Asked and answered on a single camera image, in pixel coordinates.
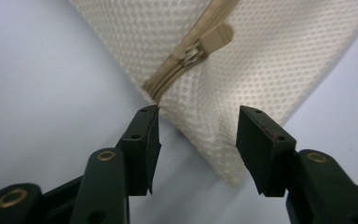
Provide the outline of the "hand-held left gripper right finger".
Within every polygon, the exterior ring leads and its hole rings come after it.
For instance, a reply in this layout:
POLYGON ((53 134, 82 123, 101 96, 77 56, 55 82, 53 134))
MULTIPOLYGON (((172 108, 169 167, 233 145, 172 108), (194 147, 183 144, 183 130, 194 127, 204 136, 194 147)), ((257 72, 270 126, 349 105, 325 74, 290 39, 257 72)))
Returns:
POLYGON ((296 139, 262 110, 242 105, 236 147, 258 193, 282 197, 296 139))

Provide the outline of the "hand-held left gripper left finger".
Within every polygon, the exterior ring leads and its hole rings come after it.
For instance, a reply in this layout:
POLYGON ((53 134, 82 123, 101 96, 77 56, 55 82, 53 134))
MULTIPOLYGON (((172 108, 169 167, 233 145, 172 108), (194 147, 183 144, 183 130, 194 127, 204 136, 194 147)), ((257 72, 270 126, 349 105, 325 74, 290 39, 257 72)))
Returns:
POLYGON ((125 158, 130 196, 153 193, 153 179, 161 149, 158 112, 157 105, 139 109, 117 143, 125 158))

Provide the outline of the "cream cloth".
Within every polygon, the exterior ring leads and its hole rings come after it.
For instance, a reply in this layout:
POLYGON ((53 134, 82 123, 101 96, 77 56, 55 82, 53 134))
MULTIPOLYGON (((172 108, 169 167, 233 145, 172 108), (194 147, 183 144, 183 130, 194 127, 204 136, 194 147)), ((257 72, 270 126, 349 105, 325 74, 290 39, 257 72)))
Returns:
POLYGON ((358 0, 70 0, 229 185, 239 109, 283 122, 358 34, 358 0))

